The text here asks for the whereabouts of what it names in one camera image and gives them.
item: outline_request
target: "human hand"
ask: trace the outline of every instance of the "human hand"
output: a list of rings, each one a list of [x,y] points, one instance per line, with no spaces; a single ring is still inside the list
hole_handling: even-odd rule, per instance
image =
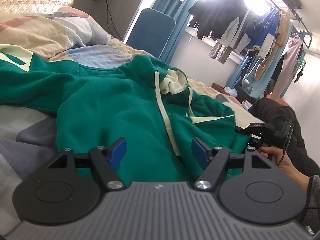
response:
[[[258,149],[258,152],[260,152],[263,156],[266,158],[268,157],[268,154],[272,154],[277,157],[277,163],[282,158],[283,155],[283,149],[279,149],[276,147],[260,147]],[[279,165],[279,168],[284,171],[287,175],[289,175],[292,179],[294,179],[307,193],[308,185],[309,185],[309,177],[302,174],[300,171],[298,171],[292,164],[291,160],[289,159],[286,152],[284,152],[284,158],[282,162]]]

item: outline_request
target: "plastic bag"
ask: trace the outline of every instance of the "plastic bag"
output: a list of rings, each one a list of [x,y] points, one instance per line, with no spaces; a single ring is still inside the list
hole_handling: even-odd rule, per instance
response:
[[[233,96],[233,97],[237,97],[238,96],[238,93],[237,93],[237,90],[236,89],[231,89],[230,87],[225,87],[224,88],[224,91],[230,95],[230,96]]]

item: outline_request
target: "bright window light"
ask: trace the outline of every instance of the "bright window light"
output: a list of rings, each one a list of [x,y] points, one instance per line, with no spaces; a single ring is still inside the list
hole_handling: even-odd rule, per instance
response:
[[[244,0],[245,4],[256,14],[262,16],[270,11],[266,0]]]

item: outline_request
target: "gray blanket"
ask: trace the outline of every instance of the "gray blanket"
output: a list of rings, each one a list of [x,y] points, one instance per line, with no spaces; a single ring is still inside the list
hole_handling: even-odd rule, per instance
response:
[[[15,187],[56,152],[56,119],[39,111],[0,105],[0,234],[19,222]]]

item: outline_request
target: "fuzzy gray sleeve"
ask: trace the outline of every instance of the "fuzzy gray sleeve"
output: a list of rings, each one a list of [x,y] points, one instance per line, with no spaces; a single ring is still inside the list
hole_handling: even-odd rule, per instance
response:
[[[304,213],[301,215],[302,224],[310,226],[316,233],[320,229],[320,177],[314,175],[310,177],[307,191],[307,205]]]

